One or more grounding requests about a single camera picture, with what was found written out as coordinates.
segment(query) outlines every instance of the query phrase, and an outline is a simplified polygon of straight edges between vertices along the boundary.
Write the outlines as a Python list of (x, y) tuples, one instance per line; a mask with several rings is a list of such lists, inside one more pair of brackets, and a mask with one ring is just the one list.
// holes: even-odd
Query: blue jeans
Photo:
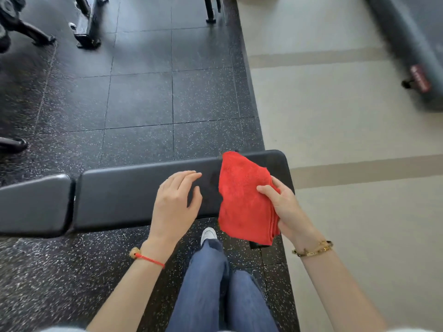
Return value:
[(278, 332), (255, 279), (231, 273), (221, 245), (207, 239), (192, 257), (166, 332)]

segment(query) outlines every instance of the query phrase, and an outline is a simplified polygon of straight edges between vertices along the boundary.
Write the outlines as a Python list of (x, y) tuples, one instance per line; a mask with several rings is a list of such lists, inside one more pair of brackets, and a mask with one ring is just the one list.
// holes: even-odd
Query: gold bracelet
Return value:
[(316, 249), (315, 251), (308, 252), (306, 249), (302, 253), (298, 253), (295, 249), (292, 250), (292, 253), (297, 255), (299, 258), (314, 256), (324, 253), (325, 251), (329, 251), (333, 247), (332, 241), (322, 241), (318, 243), (318, 246), (322, 246), (320, 249)]

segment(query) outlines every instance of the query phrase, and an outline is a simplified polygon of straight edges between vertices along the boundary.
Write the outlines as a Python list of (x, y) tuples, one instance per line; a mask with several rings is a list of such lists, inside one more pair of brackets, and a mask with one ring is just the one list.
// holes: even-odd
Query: white sneaker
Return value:
[(200, 240), (200, 245), (202, 246), (203, 242), (206, 239), (216, 239), (216, 238), (217, 238), (217, 233), (215, 232), (215, 229), (213, 229), (212, 227), (208, 227), (202, 233), (202, 239)]

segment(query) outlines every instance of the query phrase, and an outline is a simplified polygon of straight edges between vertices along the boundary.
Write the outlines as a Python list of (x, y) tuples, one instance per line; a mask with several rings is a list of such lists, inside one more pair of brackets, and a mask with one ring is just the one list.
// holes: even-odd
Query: bangle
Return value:
[(324, 253), (325, 251), (329, 251), (333, 247), (332, 241), (322, 241), (318, 243), (317, 249), (308, 252), (306, 249), (302, 253), (298, 253), (295, 249), (292, 250), (292, 253), (297, 255), (299, 258), (307, 257), (307, 256), (314, 256), (314, 255), (320, 255)]
[(131, 251), (129, 252), (129, 256), (133, 259), (142, 258), (143, 260), (158, 264), (159, 266), (162, 266), (163, 269), (165, 269), (165, 265), (162, 262), (158, 262), (153, 260), (152, 258), (141, 255), (140, 249), (138, 249), (137, 247), (131, 249)]

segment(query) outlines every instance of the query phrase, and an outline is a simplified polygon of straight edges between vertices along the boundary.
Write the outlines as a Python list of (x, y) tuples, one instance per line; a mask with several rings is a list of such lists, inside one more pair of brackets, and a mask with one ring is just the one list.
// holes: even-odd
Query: microfiber towel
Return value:
[(279, 217), (269, 198), (257, 191), (258, 185), (270, 185), (280, 193), (268, 169), (234, 151), (223, 154), (221, 165), (220, 229), (234, 238), (272, 245), (274, 236), (280, 234)]

